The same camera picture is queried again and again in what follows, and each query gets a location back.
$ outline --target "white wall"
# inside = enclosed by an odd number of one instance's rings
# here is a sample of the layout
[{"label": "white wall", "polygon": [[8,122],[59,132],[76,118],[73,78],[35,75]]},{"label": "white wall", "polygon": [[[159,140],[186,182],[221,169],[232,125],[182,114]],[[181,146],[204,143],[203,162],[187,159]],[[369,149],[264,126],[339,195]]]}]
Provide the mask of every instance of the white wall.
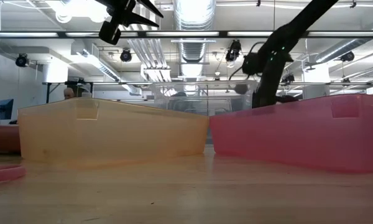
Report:
[{"label": "white wall", "polygon": [[[14,99],[12,118],[17,119],[17,109],[45,103],[46,86],[43,73],[33,68],[19,68],[15,61],[0,55],[0,100]],[[50,102],[63,99],[60,86],[50,95]]]}]

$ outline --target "wooden table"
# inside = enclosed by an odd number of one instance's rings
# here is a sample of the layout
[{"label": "wooden table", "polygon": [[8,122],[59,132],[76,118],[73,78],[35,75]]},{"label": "wooden table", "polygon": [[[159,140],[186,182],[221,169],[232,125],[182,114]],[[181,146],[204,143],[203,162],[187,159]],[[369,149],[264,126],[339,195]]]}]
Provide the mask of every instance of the wooden table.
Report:
[{"label": "wooden table", "polygon": [[22,163],[0,184],[0,223],[371,223],[373,174],[212,154],[94,170]]}]

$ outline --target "red object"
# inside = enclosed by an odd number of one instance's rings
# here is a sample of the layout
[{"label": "red object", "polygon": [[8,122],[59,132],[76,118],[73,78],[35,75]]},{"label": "red object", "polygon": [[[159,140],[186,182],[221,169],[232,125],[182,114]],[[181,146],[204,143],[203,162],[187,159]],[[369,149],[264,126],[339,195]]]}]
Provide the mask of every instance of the red object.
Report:
[{"label": "red object", "polygon": [[26,169],[21,165],[0,165],[0,182],[15,180],[25,176]]},{"label": "red object", "polygon": [[373,96],[336,95],[210,117],[217,154],[373,172]]},{"label": "red object", "polygon": [[0,152],[21,152],[18,125],[0,125]]}]

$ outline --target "ceiling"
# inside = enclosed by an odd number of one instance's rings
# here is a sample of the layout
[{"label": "ceiling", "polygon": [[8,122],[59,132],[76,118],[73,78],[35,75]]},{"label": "ceiling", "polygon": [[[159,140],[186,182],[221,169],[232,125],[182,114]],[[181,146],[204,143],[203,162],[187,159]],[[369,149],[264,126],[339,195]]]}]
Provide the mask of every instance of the ceiling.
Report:
[{"label": "ceiling", "polygon": [[[18,5],[0,1],[0,17],[1,30],[3,31],[48,31],[48,30],[67,30],[67,31],[98,31],[101,27],[100,23],[95,23],[87,17],[74,17],[69,23],[61,24],[55,19],[55,12],[52,9],[27,9],[24,7],[32,7],[26,1],[11,1]],[[215,11],[214,29],[215,30],[274,30],[281,25],[291,21],[300,11],[306,6],[309,1],[300,0],[262,0],[261,7],[251,5],[256,1],[220,1],[217,0]],[[357,7],[350,9],[348,6],[351,1],[339,1],[336,8],[330,9],[320,20],[311,26],[310,30],[369,30],[373,27],[373,3],[372,1],[356,1]],[[38,7],[47,7],[43,1],[34,1]],[[160,29],[174,30],[173,11],[164,10],[165,6],[171,6],[169,0],[156,0],[157,6],[162,9],[164,19],[160,21]],[[291,51],[294,59],[303,58],[304,55],[318,54],[332,45],[338,43],[342,39],[302,39]],[[1,40],[3,47],[47,47],[62,55],[64,58],[74,62],[74,56],[71,55],[70,49],[72,39],[6,39]],[[205,65],[203,75],[212,79],[215,72],[220,72],[223,78],[240,67],[243,58],[239,57],[234,68],[228,68],[225,62],[224,53],[229,47],[232,39],[215,39],[215,43],[208,45],[205,61],[209,65]],[[246,54],[250,47],[265,39],[242,39],[242,51]],[[129,48],[127,40],[120,40],[116,46],[109,45],[99,39],[83,39],[86,46],[95,44],[99,49],[99,56],[105,60],[116,71],[121,73],[135,72],[137,76],[140,72],[140,61],[134,56],[134,60],[128,63],[120,61],[120,53],[123,48]],[[166,61],[171,67],[171,77],[178,77],[179,59],[178,45],[171,43],[169,39],[162,39],[162,50],[165,54]],[[364,44],[353,52],[356,55],[355,60],[359,60],[373,53],[373,40]],[[329,63],[330,77],[332,80],[340,79],[342,75],[350,75],[356,72],[367,70],[373,67],[373,57],[360,60],[358,62],[344,63],[344,69],[340,62]],[[95,80],[103,77],[99,70],[89,67],[89,65],[79,65],[76,69],[80,69],[78,75],[85,77],[94,77]],[[295,71],[296,80],[301,80],[301,68]],[[237,73],[236,78],[244,78],[242,73]],[[366,77],[361,77],[355,82],[366,82],[373,79],[373,74]]]}]

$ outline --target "translucent container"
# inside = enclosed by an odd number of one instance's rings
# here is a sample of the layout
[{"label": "translucent container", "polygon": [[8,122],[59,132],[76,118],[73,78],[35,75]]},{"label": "translucent container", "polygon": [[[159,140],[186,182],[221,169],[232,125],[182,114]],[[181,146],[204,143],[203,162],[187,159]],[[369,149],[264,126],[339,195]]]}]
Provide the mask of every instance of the translucent container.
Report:
[{"label": "translucent container", "polygon": [[21,153],[32,161],[100,166],[202,153],[208,118],[94,98],[19,110]]},{"label": "translucent container", "polygon": [[[248,90],[237,94],[236,85],[246,85]],[[214,116],[250,109],[256,86],[255,81],[242,80],[154,83],[150,88],[158,108]]]},{"label": "translucent container", "polygon": [[373,172],[373,96],[336,95],[210,117],[217,154]]}]

